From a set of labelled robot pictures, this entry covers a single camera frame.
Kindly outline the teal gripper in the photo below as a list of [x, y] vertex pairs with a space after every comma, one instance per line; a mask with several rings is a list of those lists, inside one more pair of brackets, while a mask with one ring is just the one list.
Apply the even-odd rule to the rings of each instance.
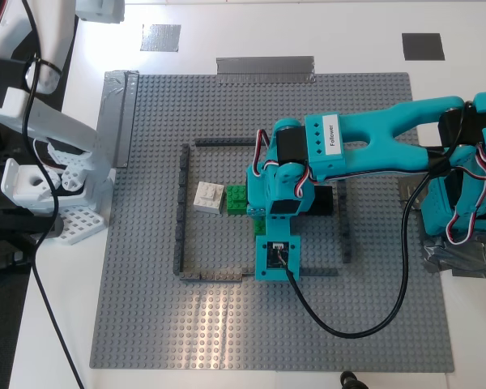
[[314, 184], [303, 181], [304, 165], [287, 163], [262, 169], [258, 177], [247, 169], [247, 215], [252, 218], [292, 217], [307, 212], [314, 200]]

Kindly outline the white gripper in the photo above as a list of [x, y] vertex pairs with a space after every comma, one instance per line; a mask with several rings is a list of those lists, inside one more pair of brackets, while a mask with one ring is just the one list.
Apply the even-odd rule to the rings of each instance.
[[113, 188], [113, 181], [104, 168], [90, 168], [90, 152], [79, 155], [48, 148], [50, 156], [65, 169], [47, 166], [49, 174], [58, 173], [58, 197], [62, 233], [56, 241], [74, 245], [105, 229], [105, 219], [98, 213], [102, 200]]

